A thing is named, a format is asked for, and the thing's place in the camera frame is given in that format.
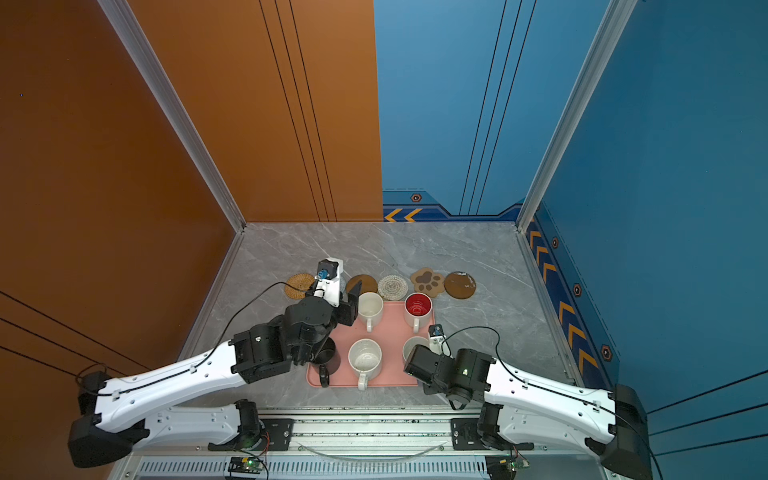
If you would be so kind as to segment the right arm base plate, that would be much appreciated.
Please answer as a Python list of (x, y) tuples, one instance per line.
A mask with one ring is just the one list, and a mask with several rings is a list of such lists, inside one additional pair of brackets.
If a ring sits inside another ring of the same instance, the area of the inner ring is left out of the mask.
[(476, 418), (452, 418), (450, 420), (453, 449), (457, 451), (494, 450), (494, 451), (532, 451), (532, 442), (513, 445), (502, 438), (497, 425), (484, 423)]

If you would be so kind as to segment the black mug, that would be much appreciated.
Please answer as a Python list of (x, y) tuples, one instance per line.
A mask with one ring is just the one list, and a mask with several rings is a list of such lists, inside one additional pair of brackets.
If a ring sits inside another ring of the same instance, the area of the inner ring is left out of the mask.
[(311, 362), (311, 368), (318, 375), (322, 388), (330, 386), (330, 377), (339, 369), (340, 365), (341, 357), (336, 343), (332, 338), (328, 338)]

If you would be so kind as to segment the woven orange round coaster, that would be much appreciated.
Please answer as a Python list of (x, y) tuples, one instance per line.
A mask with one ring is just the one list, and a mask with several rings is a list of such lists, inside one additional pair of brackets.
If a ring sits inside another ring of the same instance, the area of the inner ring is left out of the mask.
[(301, 300), (314, 295), (315, 277), (309, 273), (299, 273), (285, 281), (284, 293), (292, 300)]

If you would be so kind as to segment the dark brown round coaster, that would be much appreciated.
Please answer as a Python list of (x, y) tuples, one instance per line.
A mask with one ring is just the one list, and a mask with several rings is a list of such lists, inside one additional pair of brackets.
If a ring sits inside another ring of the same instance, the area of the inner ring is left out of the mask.
[(476, 290), (475, 279), (463, 271), (454, 271), (449, 273), (444, 280), (445, 292), (452, 298), (466, 300), (471, 298)]

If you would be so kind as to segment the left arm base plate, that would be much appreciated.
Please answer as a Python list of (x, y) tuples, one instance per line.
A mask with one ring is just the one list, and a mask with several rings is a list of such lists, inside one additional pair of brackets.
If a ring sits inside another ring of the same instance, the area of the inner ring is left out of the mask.
[(259, 452), (283, 452), (290, 446), (294, 420), (290, 418), (260, 419), (257, 423), (258, 430), (245, 429), (224, 443), (209, 443), (208, 451), (234, 452), (248, 450)]

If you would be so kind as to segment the paw print brown coaster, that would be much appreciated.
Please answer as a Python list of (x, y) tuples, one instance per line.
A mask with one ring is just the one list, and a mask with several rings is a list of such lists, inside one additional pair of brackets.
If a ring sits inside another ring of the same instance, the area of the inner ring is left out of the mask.
[(434, 299), (445, 292), (445, 276), (432, 268), (424, 267), (410, 276), (413, 290)]

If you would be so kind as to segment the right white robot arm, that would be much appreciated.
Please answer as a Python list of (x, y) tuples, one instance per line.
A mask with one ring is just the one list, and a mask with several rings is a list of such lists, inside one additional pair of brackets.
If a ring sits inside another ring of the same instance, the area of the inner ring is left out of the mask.
[(626, 478), (653, 476), (647, 413), (629, 386), (567, 385), (472, 349), (447, 356), (417, 346), (404, 371), (428, 395), (442, 394), (459, 407), (480, 403), (477, 433), (491, 449), (557, 447), (589, 455)]

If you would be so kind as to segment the white mug purple handle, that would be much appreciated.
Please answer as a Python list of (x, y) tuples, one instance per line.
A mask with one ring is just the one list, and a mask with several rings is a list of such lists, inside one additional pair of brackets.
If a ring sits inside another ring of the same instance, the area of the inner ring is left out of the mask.
[(430, 349), (430, 341), (422, 336), (413, 336), (409, 338), (402, 347), (402, 359), (404, 362), (408, 360), (409, 356), (417, 346), (425, 346), (427, 349)]

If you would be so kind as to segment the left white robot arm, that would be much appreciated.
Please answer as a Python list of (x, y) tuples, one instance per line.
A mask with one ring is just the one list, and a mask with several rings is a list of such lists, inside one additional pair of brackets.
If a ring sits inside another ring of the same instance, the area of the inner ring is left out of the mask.
[(339, 325), (358, 315), (362, 286), (346, 292), (318, 280), (312, 292), (267, 323), (184, 361), (133, 377), (104, 371), (79, 375), (81, 416), (70, 428), (68, 450), (78, 468), (115, 462), (149, 438), (147, 418), (199, 396), (282, 375), (313, 361)]

